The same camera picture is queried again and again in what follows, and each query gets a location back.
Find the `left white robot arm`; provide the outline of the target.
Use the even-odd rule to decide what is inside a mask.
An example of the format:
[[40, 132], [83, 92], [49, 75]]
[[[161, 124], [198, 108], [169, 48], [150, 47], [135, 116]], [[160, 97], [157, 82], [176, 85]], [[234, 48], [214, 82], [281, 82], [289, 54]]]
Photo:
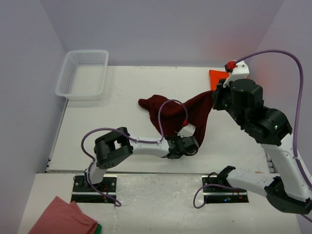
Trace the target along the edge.
[[[85, 141], [91, 134], [100, 131], [107, 133], [95, 139], [94, 152], [91, 154], [85, 149]], [[91, 192], [101, 187], [107, 170], [118, 166], [132, 155], [179, 159], [182, 156], [193, 156], [199, 149], [199, 144], [192, 134], [146, 138], [130, 135], [126, 127], [91, 130], [82, 138], [80, 146], [92, 160], [84, 173], [84, 186]]]

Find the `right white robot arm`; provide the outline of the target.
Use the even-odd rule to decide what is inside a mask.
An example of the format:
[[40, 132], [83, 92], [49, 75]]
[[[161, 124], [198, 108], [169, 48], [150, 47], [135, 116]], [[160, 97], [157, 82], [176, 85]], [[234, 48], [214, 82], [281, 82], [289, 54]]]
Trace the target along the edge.
[[263, 89], [250, 79], [225, 84], [220, 79], [212, 94], [213, 109], [225, 110], [240, 128], [269, 154], [277, 175], [248, 173], [227, 166], [217, 176], [220, 190], [243, 189], [265, 197], [284, 213], [307, 215], [312, 210], [312, 177], [294, 155], [293, 131], [286, 115], [264, 106]]

